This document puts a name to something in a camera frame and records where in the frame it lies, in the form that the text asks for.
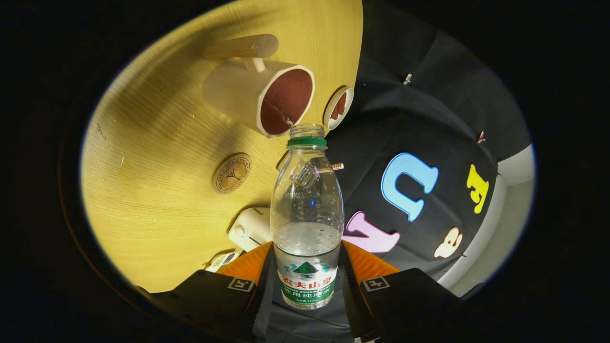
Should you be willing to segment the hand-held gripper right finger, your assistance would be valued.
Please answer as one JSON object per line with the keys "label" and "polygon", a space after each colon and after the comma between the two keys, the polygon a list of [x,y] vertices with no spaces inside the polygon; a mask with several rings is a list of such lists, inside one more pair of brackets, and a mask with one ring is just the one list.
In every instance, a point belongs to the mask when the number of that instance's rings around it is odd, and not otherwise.
{"label": "hand-held gripper right finger", "polygon": [[351,334],[362,341],[442,341],[442,328],[484,286],[458,297],[420,269],[400,271],[347,241],[338,253]]}

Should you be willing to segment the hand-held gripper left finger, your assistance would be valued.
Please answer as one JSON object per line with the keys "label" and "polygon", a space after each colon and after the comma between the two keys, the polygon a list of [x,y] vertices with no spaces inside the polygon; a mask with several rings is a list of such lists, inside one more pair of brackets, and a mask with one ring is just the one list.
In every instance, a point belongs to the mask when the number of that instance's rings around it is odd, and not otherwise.
{"label": "hand-held gripper left finger", "polygon": [[265,341],[275,273],[268,242],[217,272],[195,271],[170,291],[139,291],[166,319],[206,341]]}

